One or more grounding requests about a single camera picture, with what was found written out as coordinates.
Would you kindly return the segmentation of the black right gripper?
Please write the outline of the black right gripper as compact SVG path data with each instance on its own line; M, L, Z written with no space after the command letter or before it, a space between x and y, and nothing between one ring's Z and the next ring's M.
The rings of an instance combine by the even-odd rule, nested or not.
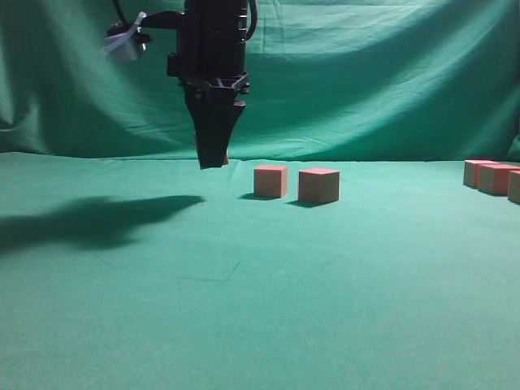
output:
M246 108L245 101L235 98L249 92L245 71L248 12L248 1L186 1L182 12L162 11L141 21L142 28L176 31L175 52L167 56L167 74L177 78L185 91L201 169L223 166L232 133Z

